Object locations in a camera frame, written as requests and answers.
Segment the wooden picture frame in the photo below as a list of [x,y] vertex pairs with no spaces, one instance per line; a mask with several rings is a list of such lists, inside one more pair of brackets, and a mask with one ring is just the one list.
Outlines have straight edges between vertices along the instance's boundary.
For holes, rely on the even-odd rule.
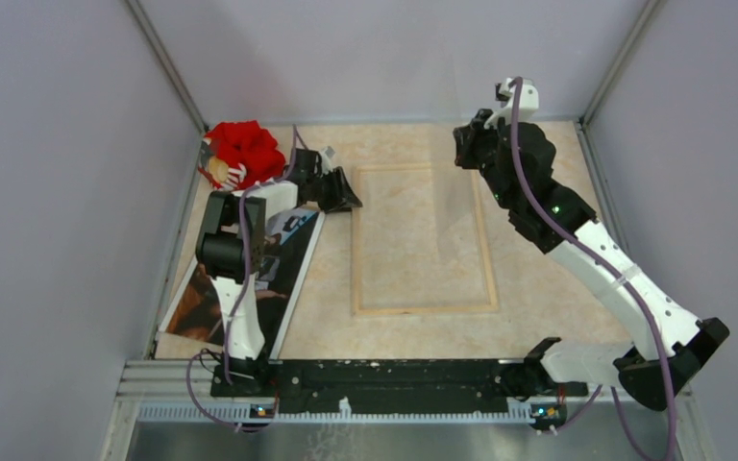
[[499,309],[480,191],[448,163],[360,165],[352,215],[354,316]]

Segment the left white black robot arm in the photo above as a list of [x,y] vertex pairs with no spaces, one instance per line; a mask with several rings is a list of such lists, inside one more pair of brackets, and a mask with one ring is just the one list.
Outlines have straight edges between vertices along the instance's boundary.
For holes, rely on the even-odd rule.
[[224,328],[215,376],[247,397],[263,394],[270,381],[256,295],[266,225],[269,218],[308,202],[325,213],[362,206],[345,169],[334,165],[330,154],[309,149],[294,150],[278,177],[208,198],[195,255],[216,291]]

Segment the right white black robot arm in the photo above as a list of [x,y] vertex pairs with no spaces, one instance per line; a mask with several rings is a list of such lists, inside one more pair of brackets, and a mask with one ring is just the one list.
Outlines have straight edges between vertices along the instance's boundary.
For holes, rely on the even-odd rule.
[[554,178],[556,148],[537,125],[519,123],[513,143],[504,120],[488,124],[492,114],[481,109],[454,128],[455,165],[478,171],[514,229],[574,275],[629,335],[615,344],[545,339],[526,358],[534,362],[526,385],[549,396],[567,382],[600,384],[666,410],[728,338],[728,327],[681,307],[628,257],[594,208]]

